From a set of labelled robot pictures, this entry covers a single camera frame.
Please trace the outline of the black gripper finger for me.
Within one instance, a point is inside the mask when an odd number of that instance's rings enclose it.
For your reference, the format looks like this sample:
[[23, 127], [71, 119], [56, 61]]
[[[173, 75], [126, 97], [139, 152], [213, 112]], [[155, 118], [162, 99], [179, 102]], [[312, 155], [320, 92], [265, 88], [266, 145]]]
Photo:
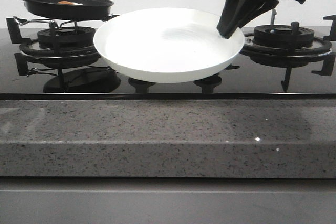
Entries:
[[224, 38], [230, 38], [237, 28], [250, 22], [254, 0], [226, 0], [217, 24], [217, 30]]
[[274, 9], [278, 3], [278, 0], [244, 0], [239, 11], [240, 20], [237, 26], [244, 27], [261, 14]]

